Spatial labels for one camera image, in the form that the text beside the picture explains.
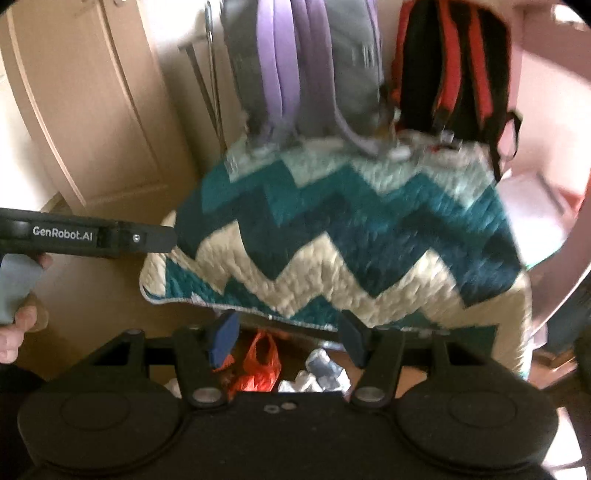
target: bolt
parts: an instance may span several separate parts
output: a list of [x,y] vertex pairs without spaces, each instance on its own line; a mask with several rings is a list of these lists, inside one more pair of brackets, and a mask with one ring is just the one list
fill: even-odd
[[279,413],[280,408],[277,405],[265,405],[263,407],[263,410],[265,410],[267,413]]
[[297,403],[293,401],[286,401],[281,404],[281,408],[283,408],[283,410],[295,410],[297,408]]
[[384,391],[378,387],[361,387],[355,390],[355,397],[364,403],[377,403],[385,396]]
[[193,392],[193,399],[199,403],[216,403],[222,399],[222,395],[219,388],[203,387]]

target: gray backpack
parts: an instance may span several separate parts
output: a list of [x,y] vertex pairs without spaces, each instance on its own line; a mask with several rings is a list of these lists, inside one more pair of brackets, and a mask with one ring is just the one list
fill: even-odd
[[225,43],[250,138],[340,134],[375,154],[383,81],[374,0],[225,0]]

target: quilted blanket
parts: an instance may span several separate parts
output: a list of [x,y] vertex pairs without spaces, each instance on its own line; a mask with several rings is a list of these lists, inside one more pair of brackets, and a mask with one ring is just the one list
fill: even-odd
[[484,158],[477,145],[369,161],[338,141],[256,154],[239,141],[165,220],[178,245],[147,257],[142,292],[330,330],[349,309],[527,369],[530,285]]

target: wall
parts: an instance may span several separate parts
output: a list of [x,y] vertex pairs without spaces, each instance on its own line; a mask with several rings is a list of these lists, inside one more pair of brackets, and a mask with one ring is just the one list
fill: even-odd
[[38,159],[0,57],[0,207],[40,210],[57,190]]
[[591,32],[556,25],[549,9],[528,10],[523,47],[517,105],[524,123],[514,171],[539,170],[583,194],[591,168],[591,83],[581,76],[591,79]]
[[521,83],[521,63],[523,59],[525,12],[514,8],[509,13],[511,22],[511,85],[509,88],[509,108],[517,106],[519,85]]
[[[148,35],[151,36],[158,61],[181,118],[191,151],[205,172],[218,162],[220,149],[189,60],[185,52],[178,50],[179,44],[195,38],[197,35],[204,34],[204,1],[139,1],[144,14],[146,30]],[[383,41],[384,67],[386,75],[389,76],[389,66],[394,53],[402,0],[376,1]],[[513,20],[510,2],[506,0],[481,0],[481,3],[497,9],[510,21]],[[244,118],[241,113],[240,103],[236,97],[228,54],[223,45],[222,28],[219,22],[219,4],[212,1],[212,5],[215,11],[215,46],[223,125],[227,143],[231,144],[241,135]],[[208,81],[209,67],[206,43],[198,42],[195,45],[203,75]]]

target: red strap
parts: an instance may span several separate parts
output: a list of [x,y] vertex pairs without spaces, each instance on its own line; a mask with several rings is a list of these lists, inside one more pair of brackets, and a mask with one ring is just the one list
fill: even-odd
[[438,0],[439,23],[441,25],[443,41],[443,75],[439,97],[434,108],[438,112],[449,116],[455,109],[462,84],[462,51],[457,27],[449,10],[449,0]]
[[480,16],[478,15],[478,8],[476,5],[470,6],[468,40],[470,42],[470,56],[472,58],[472,76],[476,110],[479,115],[480,127],[483,128],[486,120],[493,114],[493,104],[491,85],[488,80],[488,69],[486,68],[484,39],[482,38]]
[[404,67],[404,40],[408,31],[408,22],[416,0],[405,2],[400,9],[400,20],[398,21],[398,35],[396,37],[396,56],[392,62],[392,81],[394,88],[392,90],[392,101],[397,107],[400,107],[402,98],[402,70]]

